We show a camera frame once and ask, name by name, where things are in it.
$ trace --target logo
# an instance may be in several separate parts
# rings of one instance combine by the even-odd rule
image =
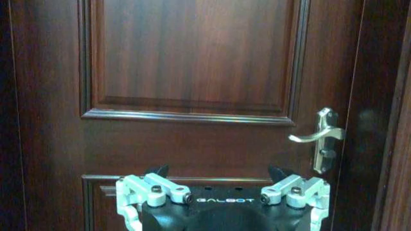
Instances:
[[[245,202],[253,202],[253,199],[243,199],[243,198],[237,198],[237,199],[233,199],[233,198],[227,198],[227,199],[215,199],[215,198],[197,198],[197,202],[200,203],[211,203],[211,202],[215,202],[215,203],[245,203]]]

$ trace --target bolt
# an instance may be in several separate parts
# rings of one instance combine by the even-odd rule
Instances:
[[[185,204],[190,204],[190,202],[192,202],[192,195],[190,195],[190,193],[186,193],[186,194],[184,195],[182,200],[184,200],[184,203],[185,203]]]
[[[161,191],[161,186],[160,186],[160,185],[152,186],[152,192],[153,192],[153,193],[161,193],[161,192],[162,192],[162,191]]]
[[[261,194],[260,201],[264,205],[269,203],[269,197],[265,194]]]
[[[291,193],[292,193],[292,194],[299,194],[299,195],[301,195],[301,194],[303,194],[303,190],[301,190],[300,187],[293,186],[293,187],[291,188]]]

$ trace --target door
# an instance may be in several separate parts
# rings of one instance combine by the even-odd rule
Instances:
[[[344,127],[360,0],[10,10],[29,230],[124,229],[114,181],[161,164],[186,184],[267,185],[268,164],[316,175],[313,143],[287,136],[315,131],[324,107]],[[320,176],[332,195],[337,172]]]

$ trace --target raised door panel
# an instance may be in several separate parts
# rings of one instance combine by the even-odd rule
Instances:
[[[84,0],[84,117],[291,125],[307,2]]]

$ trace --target door handle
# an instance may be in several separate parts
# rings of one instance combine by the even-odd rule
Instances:
[[[288,136],[288,139],[296,143],[315,142],[313,170],[320,174],[332,167],[336,157],[335,140],[345,138],[345,130],[336,127],[337,117],[332,109],[325,107],[317,112],[316,133],[308,136]]]
[[[325,137],[333,137],[337,140],[343,140],[345,138],[345,130],[341,128],[336,128],[333,126],[328,126],[321,131],[308,136],[289,135],[288,139],[297,143],[308,143],[308,142],[317,141],[319,139],[325,138]]]

